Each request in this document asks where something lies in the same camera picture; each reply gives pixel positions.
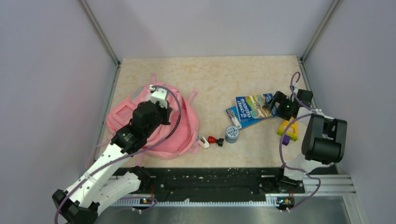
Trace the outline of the pink student backpack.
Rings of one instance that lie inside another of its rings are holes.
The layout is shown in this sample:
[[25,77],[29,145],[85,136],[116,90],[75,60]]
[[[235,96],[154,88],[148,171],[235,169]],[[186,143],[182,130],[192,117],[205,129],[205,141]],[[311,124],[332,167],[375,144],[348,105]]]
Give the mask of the pink student backpack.
[[[139,87],[110,110],[106,117],[106,126],[109,129],[110,134],[108,135],[107,140],[102,143],[102,146],[105,146],[110,142],[110,139],[118,129],[129,123],[132,118],[133,110],[137,108],[139,103],[147,100],[148,95],[150,94],[150,85],[163,85],[167,87],[175,93],[177,99],[174,99],[170,94],[168,95],[167,101],[172,108],[170,113],[170,125],[159,126],[148,138],[147,144],[143,147],[144,149],[156,144],[170,134],[177,122],[179,111],[181,111],[182,114],[178,127],[167,140],[153,149],[139,154],[139,156],[151,155],[159,159],[169,160],[186,152],[197,152],[199,149],[198,132],[200,121],[196,111],[191,106],[191,103],[198,91],[192,91],[189,97],[185,98],[176,87],[157,81],[155,74],[151,75],[151,82],[149,84]],[[177,102],[180,103],[181,110],[179,110]]]

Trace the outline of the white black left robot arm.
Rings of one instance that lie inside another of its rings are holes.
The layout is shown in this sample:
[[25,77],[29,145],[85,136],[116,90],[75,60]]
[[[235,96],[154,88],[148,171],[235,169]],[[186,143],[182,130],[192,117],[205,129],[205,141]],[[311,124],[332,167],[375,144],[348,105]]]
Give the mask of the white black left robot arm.
[[131,157],[149,150],[148,138],[160,126],[170,125],[169,102],[148,100],[138,104],[130,121],[116,131],[102,155],[67,189],[52,195],[54,223],[62,216],[68,224],[93,224],[101,213],[130,192],[144,193],[150,181],[142,168],[133,168],[120,179],[108,179]]

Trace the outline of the blue treehouse book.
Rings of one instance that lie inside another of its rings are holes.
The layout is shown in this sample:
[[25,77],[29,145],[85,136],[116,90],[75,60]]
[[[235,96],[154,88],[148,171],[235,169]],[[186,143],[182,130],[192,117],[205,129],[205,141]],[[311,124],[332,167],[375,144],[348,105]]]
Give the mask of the blue treehouse book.
[[272,98],[272,93],[236,97],[236,111],[239,121],[246,122],[277,117],[275,108],[269,110],[264,107]]

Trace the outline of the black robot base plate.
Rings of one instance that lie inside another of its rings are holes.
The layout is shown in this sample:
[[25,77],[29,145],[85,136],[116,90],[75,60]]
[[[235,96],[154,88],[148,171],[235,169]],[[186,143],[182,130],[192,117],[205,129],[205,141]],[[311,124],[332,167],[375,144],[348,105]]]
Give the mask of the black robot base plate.
[[160,203],[264,202],[266,194],[306,193],[302,181],[287,181],[281,168],[142,168],[146,178],[132,195]]

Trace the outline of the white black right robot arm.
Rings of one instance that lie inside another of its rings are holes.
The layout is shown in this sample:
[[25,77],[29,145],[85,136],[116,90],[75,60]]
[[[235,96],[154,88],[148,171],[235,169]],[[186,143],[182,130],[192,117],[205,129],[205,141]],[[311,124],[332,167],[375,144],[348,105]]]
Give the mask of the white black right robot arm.
[[326,116],[320,109],[312,109],[312,91],[296,87],[290,96],[277,91],[263,108],[276,108],[278,116],[286,121],[296,119],[306,125],[301,153],[290,162],[283,163],[281,173],[274,179],[279,192],[287,192],[298,185],[305,174],[342,160],[345,152],[347,122]]

